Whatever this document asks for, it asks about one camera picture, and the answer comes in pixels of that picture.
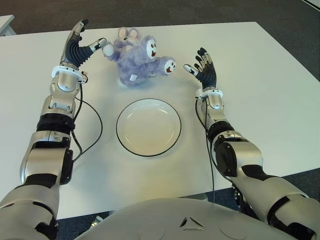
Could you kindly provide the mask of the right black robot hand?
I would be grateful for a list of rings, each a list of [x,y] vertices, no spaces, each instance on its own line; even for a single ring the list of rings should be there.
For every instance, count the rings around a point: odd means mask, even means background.
[[[195,63],[193,66],[184,64],[183,68],[201,83],[203,89],[215,88],[217,84],[217,73],[210,54],[206,49],[201,47],[197,51],[195,59],[198,63]]]

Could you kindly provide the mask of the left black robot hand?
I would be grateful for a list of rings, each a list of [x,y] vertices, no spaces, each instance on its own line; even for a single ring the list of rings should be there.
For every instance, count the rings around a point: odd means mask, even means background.
[[[78,70],[94,52],[102,49],[107,44],[106,38],[99,38],[87,46],[80,46],[82,40],[81,33],[85,31],[88,19],[80,20],[69,32],[62,51],[60,65]]]

